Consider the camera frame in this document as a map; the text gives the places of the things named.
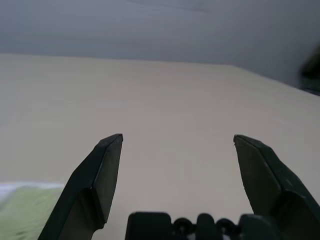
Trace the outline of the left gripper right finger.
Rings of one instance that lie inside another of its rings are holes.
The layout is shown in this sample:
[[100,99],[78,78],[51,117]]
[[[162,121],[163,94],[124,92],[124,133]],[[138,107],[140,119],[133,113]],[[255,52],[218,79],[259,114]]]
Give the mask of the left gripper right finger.
[[320,206],[299,177],[261,141],[235,135],[233,142],[254,214],[273,218],[285,240],[318,240]]

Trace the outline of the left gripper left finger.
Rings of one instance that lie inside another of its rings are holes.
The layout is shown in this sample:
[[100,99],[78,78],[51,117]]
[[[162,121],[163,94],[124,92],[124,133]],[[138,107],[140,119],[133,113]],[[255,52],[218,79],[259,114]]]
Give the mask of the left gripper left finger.
[[104,228],[116,190],[122,144],[121,133],[100,140],[73,171],[40,240],[90,240]]

